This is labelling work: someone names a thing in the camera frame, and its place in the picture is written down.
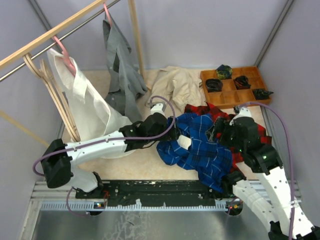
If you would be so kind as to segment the beige hanger front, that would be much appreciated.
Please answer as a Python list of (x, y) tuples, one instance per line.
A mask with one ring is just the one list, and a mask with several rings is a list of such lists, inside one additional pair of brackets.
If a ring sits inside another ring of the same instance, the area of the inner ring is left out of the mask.
[(79, 142), (80, 135), (71, 114), (69, 105), (62, 90), (60, 89), (60, 86), (54, 78), (51, 68), (47, 65), (44, 59), (40, 60), (38, 68), (32, 61), (30, 53), (27, 53), (22, 58), (30, 71), (43, 81), (71, 139), (74, 142)]

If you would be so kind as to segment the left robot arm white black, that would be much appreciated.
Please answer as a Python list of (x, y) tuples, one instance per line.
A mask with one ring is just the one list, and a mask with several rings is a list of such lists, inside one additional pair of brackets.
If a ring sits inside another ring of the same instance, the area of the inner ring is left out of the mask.
[(180, 132), (174, 117), (153, 113), (105, 136), (83, 142), (54, 140), (40, 159), (46, 185), (50, 189), (70, 186), (97, 199), (104, 186), (97, 173), (78, 166), (97, 158), (118, 158), (155, 142), (175, 141)]

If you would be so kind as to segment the blue plaid shirt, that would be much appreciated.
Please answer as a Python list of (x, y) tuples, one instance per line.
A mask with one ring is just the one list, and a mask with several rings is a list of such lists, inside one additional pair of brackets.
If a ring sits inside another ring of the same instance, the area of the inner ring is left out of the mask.
[(207, 130), (214, 126), (210, 114), (184, 113), (176, 119), (176, 126), (191, 144), (185, 149), (178, 141), (161, 141), (156, 150), (166, 165), (177, 165), (185, 170), (195, 170), (199, 181), (207, 187), (222, 193), (222, 177), (229, 174), (233, 157), (229, 148), (217, 141), (209, 141)]

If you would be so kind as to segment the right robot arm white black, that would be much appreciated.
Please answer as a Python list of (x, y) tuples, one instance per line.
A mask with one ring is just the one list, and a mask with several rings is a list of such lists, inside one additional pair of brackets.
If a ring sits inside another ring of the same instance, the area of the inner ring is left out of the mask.
[(221, 180), (224, 194), (238, 197), (260, 220), (271, 240), (318, 240), (320, 228), (311, 223), (295, 198), (276, 149), (261, 142), (258, 124), (249, 116), (232, 120), (218, 117), (206, 135), (224, 147), (238, 151), (263, 185), (269, 200), (261, 196), (245, 175), (235, 171)]

